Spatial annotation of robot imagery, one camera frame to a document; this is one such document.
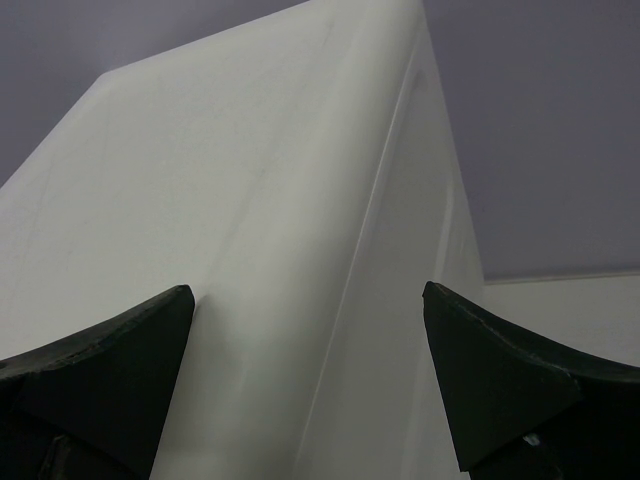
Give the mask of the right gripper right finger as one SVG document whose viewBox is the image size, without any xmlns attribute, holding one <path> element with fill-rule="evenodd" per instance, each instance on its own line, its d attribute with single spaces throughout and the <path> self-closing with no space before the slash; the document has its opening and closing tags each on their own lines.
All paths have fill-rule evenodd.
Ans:
<svg viewBox="0 0 640 480">
<path fill-rule="evenodd" d="M 639 370 L 506 321 L 442 284 L 424 324 L 458 465 L 473 479 L 636 479 Z"/>
</svg>

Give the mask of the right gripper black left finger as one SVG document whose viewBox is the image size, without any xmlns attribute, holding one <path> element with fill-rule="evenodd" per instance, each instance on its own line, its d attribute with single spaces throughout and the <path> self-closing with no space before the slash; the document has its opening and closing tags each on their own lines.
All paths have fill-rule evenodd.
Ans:
<svg viewBox="0 0 640 480">
<path fill-rule="evenodd" d="M 193 315 L 178 285 L 2 360 L 2 478 L 149 478 Z"/>
</svg>

